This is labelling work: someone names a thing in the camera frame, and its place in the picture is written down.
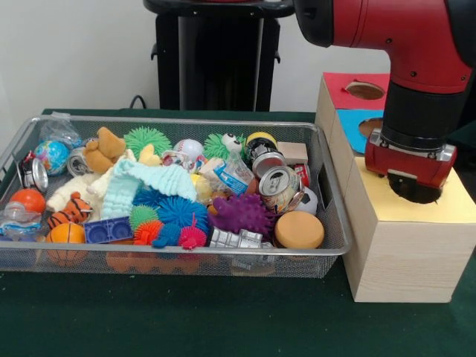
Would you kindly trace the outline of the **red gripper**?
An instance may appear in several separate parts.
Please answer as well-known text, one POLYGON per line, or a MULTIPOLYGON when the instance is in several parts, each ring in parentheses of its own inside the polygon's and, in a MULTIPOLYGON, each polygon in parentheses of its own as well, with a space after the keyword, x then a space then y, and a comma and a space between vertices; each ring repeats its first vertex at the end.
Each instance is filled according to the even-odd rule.
POLYGON ((436 158, 413 155, 391 148, 367 143, 364 161, 369 171, 388 173, 416 179, 418 184, 440 189, 446 182, 457 157, 457 148, 445 145, 436 158))

